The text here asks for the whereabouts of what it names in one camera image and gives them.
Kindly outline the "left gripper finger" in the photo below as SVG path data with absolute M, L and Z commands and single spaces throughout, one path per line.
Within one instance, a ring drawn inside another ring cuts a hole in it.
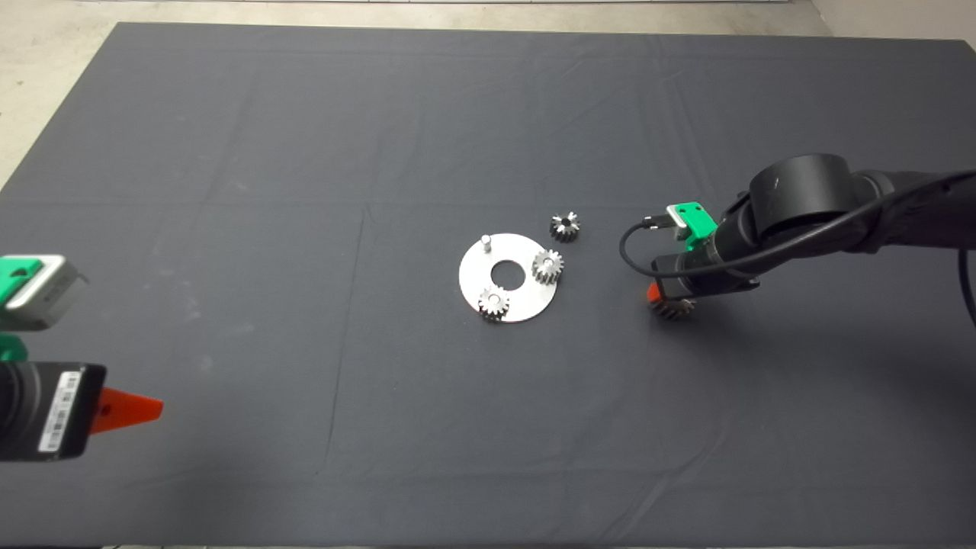
M 90 434 L 100 434 L 124 429 L 160 419 L 164 410 L 163 400 L 155 397 L 128 393 L 125 390 L 102 388 L 95 407 Z

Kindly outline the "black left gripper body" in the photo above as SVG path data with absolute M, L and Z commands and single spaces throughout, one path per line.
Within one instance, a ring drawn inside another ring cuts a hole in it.
M 107 368 L 84 362 L 1 364 L 1 460 L 51 462 L 86 451 Z

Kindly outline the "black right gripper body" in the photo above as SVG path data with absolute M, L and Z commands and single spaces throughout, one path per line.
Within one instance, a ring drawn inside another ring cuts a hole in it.
M 722 263 L 721 250 L 710 236 L 694 250 L 672 255 L 660 255 L 652 261 L 652 270 L 661 272 L 688 271 Z M 663 299 L 680 300 L 754 291 L 759 288 L 757 277 L 747 277 L 739 271 L 715 271 L 707 274 L 683 274 L 676 278 L 656 278 L 655 284 Z

